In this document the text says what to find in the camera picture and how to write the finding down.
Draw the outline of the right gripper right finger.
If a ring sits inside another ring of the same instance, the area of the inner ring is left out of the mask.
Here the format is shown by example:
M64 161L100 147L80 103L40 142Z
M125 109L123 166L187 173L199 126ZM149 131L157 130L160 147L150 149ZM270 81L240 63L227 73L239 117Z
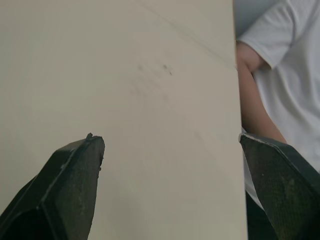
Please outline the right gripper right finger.
M241 133L256 195L280 240L320 238L320 174L291 146Z

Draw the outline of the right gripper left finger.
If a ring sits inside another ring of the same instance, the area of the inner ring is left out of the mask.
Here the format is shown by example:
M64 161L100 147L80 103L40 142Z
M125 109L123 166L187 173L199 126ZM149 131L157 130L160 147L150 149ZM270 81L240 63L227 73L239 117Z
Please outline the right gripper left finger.
M86 240L105 142L91 133L57 149L0 216L2 240Z

